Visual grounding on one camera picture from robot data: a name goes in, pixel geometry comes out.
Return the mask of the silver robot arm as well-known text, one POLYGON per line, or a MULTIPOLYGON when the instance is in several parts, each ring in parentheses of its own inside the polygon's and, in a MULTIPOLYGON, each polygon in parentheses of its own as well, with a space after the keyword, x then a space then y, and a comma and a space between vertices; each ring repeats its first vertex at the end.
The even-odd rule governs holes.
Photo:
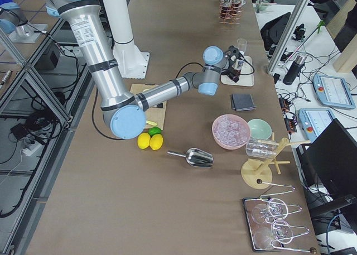
POLYGON ((47 0, 47 12, 70 24, 85 57, 88 69, 102 96, 101 109, 105 124, 120 139, 137 137, 145 128, 145 111, 191 88, 213 96, 221 75, 233 72, 234 61, 242 55, 234 46, 223 52, 209 46, 203 53, 200 73, 186 73, 145 92, 133 94, 124 85, 119 64, 99 18, 99 0, 47 0))

